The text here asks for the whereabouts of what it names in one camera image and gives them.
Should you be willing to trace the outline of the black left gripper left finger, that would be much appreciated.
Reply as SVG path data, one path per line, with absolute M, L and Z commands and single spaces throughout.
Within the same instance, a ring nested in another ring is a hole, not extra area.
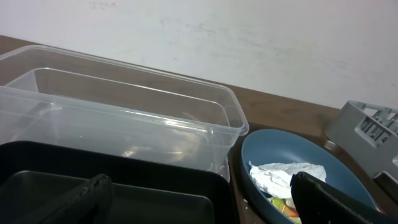
M 111 211 L 114 188 L 110 177 L 98 174 L 63 195 L 30 212 L 16 224 L 105 224 Z

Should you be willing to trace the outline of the white napkin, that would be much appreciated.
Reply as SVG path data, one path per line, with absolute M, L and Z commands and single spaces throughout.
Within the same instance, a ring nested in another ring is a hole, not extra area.
M 315 178 L 326 182 L 326 170 L 321 165 L 301 163 L 271 163 L 255 166 L 248 162 L 249 175 L 256 187 L 279 199 L 292 198 L 290 181 L 294 174 L 306 172 Z

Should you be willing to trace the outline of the yellow green snack wrapper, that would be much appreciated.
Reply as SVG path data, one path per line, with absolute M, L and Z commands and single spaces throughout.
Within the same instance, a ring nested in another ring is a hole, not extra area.
M 281 213 L 287 216 L 291 221 L 297 224 L 302 223 L 292 198 L 281 199 L 271 197 L 269 201 L 271 204 L 273 204 L 273 206 L 275 206 L 276 209 L 278 209 Z

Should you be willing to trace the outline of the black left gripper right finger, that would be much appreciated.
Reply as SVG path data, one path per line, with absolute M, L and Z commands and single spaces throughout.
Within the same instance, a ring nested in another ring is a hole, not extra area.
M 306 173 L 290 181 L 295 209 L 303 224 L 397 224 L 389 217 Z

